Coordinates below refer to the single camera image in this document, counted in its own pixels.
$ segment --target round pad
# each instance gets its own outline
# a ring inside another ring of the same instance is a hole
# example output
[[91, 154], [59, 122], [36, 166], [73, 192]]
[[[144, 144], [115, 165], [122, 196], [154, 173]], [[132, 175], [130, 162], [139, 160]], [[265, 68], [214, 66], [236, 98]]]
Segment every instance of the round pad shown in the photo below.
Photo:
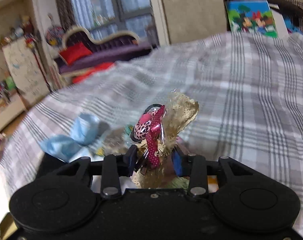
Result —
[[23, 228], [58, 233], [85, 222], [96, 200], [88, 187], [69, 176], [45, 176], [16, 191], [9, 208]]
[[240, 230], [267, 233], [292, 226], [300, 210], [293, 190], [256, 176], [236, 177], [213, 196], [218, 216]]

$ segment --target red cushion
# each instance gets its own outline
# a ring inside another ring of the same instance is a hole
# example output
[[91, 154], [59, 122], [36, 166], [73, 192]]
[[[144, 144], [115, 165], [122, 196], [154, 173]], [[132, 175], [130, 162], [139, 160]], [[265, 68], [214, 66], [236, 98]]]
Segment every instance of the red cushion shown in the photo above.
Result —
[[65, 50], [62, 50], [59, 54], [66, 64], [70, 66], [76, 60], [92, 55], [93, 53], [85, 47], [84, 43], [79, 42]]
[[73, 82], [73, 84], [77, 84], [79, 82], [82, 82], [86, 78], [90, 77], [95, 72], [99, 72], [99, 71], [103, 71], [103, 70], [109, 69], [111, 66], [113, 66], [113, 64], [114, 64], [114, 62], [104, 62], [104, 63], [98, 64], [95, 67], [93, 67], [92, 69], [90, 69], [87, 72], [85, 72], [83, 75], [74, 77], [73, 80], [72, 80], [72, 82]]

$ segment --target white cabinet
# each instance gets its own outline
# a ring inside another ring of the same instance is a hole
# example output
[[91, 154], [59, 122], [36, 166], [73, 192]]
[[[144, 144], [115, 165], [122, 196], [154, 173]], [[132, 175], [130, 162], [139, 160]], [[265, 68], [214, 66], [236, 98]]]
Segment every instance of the white cabinet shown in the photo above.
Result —
[[45, 80], [38, 67], [43, 68], [39, 54], [26, 47], [25, 38], [3, 47], [4, 56], [11, 76], [20, 90], [24, 102], [32, 106], [49, 93]]
[[26, 110], [18, 94], [10, 98], [10, 103], [0, 112], [0, 132], [17, 116]]

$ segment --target black fabric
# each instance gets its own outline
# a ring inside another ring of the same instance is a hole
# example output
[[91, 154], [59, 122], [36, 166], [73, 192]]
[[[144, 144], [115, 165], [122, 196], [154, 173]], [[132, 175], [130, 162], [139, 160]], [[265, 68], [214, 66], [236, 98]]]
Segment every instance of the black fabric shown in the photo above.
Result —
[[61, 26], [67, 31], [76, 24], [71, 0], [56, 0]]

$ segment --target plaid bedsheet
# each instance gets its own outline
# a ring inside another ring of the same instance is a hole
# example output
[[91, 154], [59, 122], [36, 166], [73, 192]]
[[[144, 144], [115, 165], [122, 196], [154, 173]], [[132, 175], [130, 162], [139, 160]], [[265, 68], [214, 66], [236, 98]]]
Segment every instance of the plaid bedsheet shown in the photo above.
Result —
[[[31, 182], [41, 141], [68, 134], [81, 112], [111, 127], [135, 123], [146, 106], [179, 89], [200, 112], [180, 136], [191, 151], [217, 160], [228, 155], [292, 188], [303, 236], [303, 36], [287, 40], [223, 33], [117, 62], [104, 73], [47, 96], [10, 139], [1, 169], [12, 194]], [[89, 146], [95, 150], [97, 142]]]

